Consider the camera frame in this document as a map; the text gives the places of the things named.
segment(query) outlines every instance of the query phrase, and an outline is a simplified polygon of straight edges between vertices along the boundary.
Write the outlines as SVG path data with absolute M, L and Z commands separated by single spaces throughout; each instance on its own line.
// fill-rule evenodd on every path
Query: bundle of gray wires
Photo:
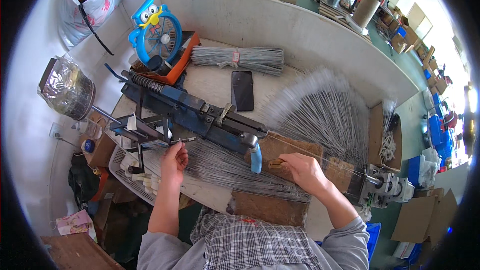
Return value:
M 203 182 L 234 191 L 275 197 L 287 201 L 309 202 L 311 197 L 295 184 L 265 171 L 255 174 L 250 165 L 231 151 L 204 139 L 188 149 L 185 173 Z
M 269 129 L 316 143 L 325 153 L 366 168 L 369 109 L 345 76 L 321 68 L 299 74 L 270 97 L 262 113 Z
M 238 62 L 234 62 L 233 54 L 238 52 Z M 225 48 L 194 46 L 191 60 L 195 66 L 218 65 L 220 69 L 226 65 L 233 68 L 242 67 L 279 76 L 285 63 L 284 51 L 275 47 Z

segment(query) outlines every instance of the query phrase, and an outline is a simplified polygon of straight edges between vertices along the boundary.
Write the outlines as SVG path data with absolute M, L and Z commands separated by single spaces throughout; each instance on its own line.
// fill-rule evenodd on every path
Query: spring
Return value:
M 131 81 L 155 93 L 160 93 L 163 89 L 163 84 L 138 74 L 133 74 Z

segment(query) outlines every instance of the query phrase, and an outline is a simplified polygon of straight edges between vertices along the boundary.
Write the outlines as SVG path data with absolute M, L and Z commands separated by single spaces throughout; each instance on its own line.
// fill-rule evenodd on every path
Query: white plastic bag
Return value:
M 86 0 L 83 2 L 83 8 L 94 31 L 105 22 L 121 1 Z M 92 33 L 80 13 L 79 5 L 78 0 L 60 1 L 58 33 L 69 49 L 78 45 Z

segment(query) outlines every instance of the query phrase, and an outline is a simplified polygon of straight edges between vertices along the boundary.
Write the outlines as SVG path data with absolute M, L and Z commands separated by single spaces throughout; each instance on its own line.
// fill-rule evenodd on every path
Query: blue owl fan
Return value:
M 140 61 L 147 65 L 158 55 L 171 63 L 182 42 L 182 27 L 167 5 L 156 6 L 154 0 L 145 0 L 131 18 L 137 25 L 128 40 Z

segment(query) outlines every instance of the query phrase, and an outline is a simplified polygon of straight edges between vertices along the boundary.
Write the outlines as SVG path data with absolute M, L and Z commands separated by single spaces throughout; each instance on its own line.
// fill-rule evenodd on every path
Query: white plastic crate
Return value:
M 115 150 L 113 150 L 112 156 L 110 157 L 110 161 L 108 162 L 108 168 L 110 172 L 130 191 L 138 195 L 144 201 L 153 205 L 156 196 L 154 194 L 148 194 L 145 192 L 145 186 L 142 184 L 142 182 L 131 180 L 131 178 L 125 175 L 125 171 L 121 169 L 120 164 L 126 155 L 127 153 L 120 146 L 117 145 L 117 147 L 115 147 Z

